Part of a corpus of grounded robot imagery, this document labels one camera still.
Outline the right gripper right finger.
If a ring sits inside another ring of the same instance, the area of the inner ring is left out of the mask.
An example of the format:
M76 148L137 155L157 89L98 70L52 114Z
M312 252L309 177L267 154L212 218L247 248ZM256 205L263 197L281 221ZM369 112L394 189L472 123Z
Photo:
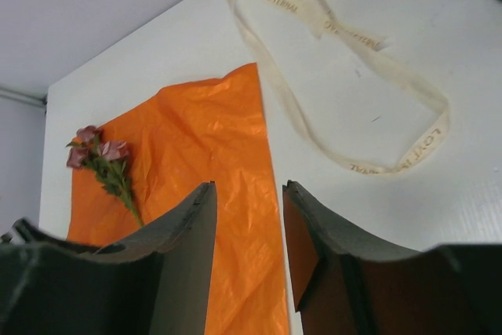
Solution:
M420 252L365 231L295 181L282 197L304 333L500 333L500 245L449 243Z

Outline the cream printed ribbon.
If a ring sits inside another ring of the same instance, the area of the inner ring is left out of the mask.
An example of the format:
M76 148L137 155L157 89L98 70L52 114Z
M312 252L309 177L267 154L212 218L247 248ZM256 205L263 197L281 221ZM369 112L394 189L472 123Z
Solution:
M305 145L366 176L407 172L447 138L447 97L329 0L227 0L263 84Z

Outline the orange paper flower wrapping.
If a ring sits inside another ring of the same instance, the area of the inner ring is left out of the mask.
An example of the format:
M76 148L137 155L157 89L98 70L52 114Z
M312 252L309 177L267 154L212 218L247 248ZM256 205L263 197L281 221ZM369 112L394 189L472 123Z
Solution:
M217 193L207 334L287 334L282 226L257 66L167 86L102 127L131 151L151 222L203 182Z

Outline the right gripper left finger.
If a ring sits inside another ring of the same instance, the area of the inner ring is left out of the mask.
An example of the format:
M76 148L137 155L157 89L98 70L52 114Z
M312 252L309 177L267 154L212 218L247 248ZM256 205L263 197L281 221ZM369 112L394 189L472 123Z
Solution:
M20 219L1 237L4 334L202 334L216 186L107 246L54 238Z

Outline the mauve rose stem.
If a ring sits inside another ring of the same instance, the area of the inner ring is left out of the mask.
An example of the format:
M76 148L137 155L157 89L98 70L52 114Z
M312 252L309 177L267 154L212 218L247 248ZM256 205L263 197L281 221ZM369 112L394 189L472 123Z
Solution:
M103 141L102 136L103 130L97 126L78 129L75 138L66 145L69 148L66 167L92 171L101 188L118 198L143 227L129 173L129 144L124 140Z

